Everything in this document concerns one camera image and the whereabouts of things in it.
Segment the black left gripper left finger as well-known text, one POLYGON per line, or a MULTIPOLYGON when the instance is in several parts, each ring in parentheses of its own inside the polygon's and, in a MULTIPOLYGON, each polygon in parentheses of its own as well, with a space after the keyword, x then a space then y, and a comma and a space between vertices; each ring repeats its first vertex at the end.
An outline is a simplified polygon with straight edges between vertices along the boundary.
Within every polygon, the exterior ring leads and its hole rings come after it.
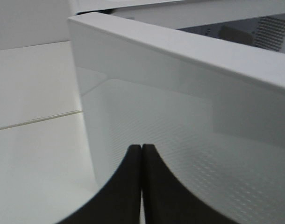
POLYGON ((138 224, 141 208, 140 145, 128 147, 106 184, 62 224, 138 224))

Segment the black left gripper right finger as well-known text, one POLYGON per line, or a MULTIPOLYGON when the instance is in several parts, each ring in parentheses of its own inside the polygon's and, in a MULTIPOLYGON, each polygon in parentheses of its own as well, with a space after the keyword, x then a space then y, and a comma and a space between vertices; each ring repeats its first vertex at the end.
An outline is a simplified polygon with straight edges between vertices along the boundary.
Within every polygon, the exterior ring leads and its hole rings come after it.
POLYGON ((223 223, 220 213, 180 183, 152 144, 142 147, 142 194, 147 224, 223 223))

